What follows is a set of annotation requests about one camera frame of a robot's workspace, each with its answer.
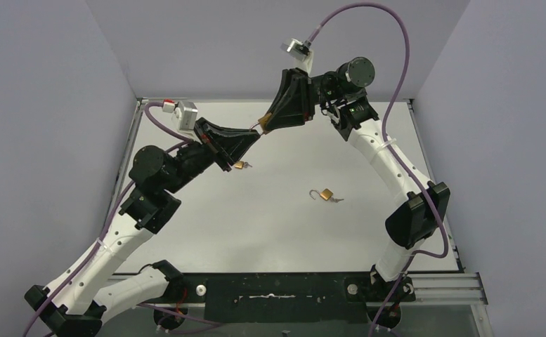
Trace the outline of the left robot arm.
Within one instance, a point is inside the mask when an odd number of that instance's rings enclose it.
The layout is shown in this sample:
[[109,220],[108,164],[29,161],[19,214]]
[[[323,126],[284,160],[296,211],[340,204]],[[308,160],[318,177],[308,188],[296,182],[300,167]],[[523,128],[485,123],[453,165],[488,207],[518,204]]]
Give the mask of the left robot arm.
[[54,336],[95,336],[104,323],[147,300],[182,296],[183,274],[166,260],[116,284],[108,280],[171,220],[181,206],[179,190],[212,165],[230,171],[258,139],[254,129],[225,128],[201,118],[190,140],[170,150],[147,145],[137,151],[131,184],[97,240],[61,276],[25,294],[37,318]]

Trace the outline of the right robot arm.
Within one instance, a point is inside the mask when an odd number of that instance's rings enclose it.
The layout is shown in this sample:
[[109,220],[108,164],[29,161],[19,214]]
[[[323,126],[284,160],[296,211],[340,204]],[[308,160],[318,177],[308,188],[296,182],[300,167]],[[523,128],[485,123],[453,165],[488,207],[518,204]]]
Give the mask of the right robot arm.
[[450,190],[415,168],[388,135],[387,118],[378,115],[365,90],[374,79],[374,65],[364,57],[316,77],[300,67],[283,70],[278,92],[259,124],[264,133],[303,126],[319,106],[341,137],[383,180],[397,209],[385,221],[389,240],[371,268],[370,290],[376,298],[386,300],[397,292],[397,281],[415,256],[448,255],[443,221]]

